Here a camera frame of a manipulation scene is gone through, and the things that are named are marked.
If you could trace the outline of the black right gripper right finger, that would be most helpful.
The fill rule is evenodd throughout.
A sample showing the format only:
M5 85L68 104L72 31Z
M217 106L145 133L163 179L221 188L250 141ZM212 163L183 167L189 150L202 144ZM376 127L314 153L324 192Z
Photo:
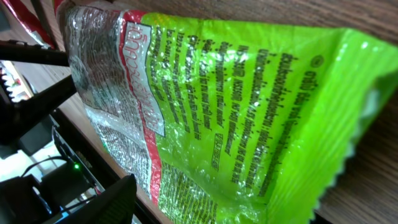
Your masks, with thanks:
M60 224L131 224L137 185L134 175L127 175Z

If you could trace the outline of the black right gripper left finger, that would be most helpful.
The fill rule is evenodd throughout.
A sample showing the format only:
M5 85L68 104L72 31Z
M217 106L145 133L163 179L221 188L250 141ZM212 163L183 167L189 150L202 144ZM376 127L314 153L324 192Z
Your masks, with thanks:
M39 44L29 45L19 40L1 41L1 60L69 66L68 55L65 52L46 48Z

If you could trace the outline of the red stick packet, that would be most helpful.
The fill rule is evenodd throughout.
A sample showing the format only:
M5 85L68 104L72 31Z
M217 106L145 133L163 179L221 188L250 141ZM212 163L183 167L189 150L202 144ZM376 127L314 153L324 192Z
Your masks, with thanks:
M14 18L25 31L40 45L57 49L56 41L41 24L39 18L31 13L21 0L2 0Z

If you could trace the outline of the green snack bag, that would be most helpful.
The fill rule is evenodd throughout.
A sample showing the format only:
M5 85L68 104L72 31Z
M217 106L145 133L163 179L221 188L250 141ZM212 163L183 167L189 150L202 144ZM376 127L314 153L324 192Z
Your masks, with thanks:
M397 86L352 29L54 8L91 125L174 223L308 223Z

